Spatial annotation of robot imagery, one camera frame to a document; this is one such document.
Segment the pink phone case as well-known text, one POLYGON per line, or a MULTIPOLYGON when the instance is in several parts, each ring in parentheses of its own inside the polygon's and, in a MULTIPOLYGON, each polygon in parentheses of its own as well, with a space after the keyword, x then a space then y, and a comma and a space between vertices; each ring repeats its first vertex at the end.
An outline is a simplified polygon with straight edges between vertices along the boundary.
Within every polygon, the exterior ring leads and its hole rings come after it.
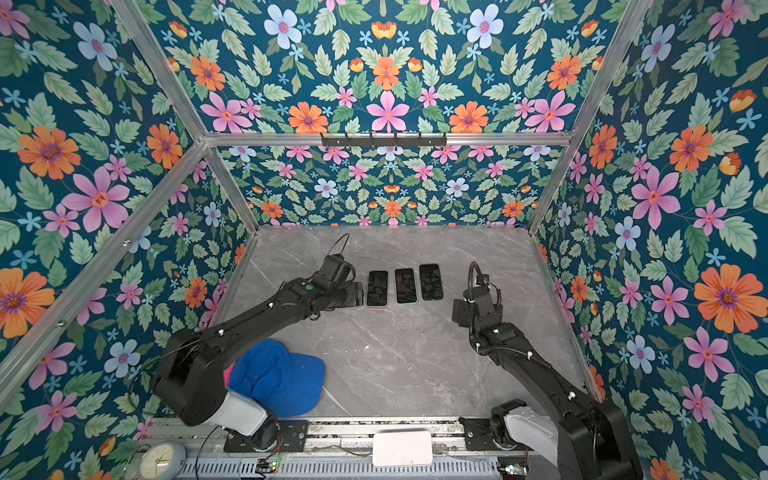
POLYGON ((384 307, 388 304, 389 273, 373 270, 368 273, 366 305, 384 307))

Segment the black phone case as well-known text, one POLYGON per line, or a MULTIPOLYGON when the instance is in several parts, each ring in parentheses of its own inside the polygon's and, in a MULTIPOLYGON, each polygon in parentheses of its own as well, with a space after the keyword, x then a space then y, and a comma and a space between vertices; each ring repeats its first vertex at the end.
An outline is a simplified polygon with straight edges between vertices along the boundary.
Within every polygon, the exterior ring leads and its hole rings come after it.
POLYGON ((438 301, 444 298, 440 267, 436 263, 419 266, 421 296, 424 301, 438 301))

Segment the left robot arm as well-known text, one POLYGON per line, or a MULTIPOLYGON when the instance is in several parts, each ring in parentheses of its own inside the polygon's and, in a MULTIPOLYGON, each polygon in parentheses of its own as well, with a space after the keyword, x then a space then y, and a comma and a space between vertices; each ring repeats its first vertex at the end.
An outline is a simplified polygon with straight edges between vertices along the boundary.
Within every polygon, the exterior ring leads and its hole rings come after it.
POLYGON ((323 312, 363 304, 363 286, 343 253, 328 252, 307 278, 282 283, 263 302, 219 325, 171 335, 158 360, 153 393, 187 426, 210 423, 246 438, 256 450, 278 441, 277 415, 234 391, 225 371, 280 330, 323 312))

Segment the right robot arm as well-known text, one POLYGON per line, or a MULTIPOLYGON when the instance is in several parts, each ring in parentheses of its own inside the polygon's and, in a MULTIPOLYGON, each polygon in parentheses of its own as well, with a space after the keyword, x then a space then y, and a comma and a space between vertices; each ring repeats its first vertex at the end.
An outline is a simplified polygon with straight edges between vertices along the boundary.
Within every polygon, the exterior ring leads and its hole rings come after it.
POLYGON ((557 467, 563 479, 642 479, 641 462, 622 411, 561 375, 523 331, 503 320, 500 289, 470 263, 452 319, 468 330, 471 348, 515 377, 542 407, 516 399, 495 407, 491 435, 500 445, 523 444, 557 467))

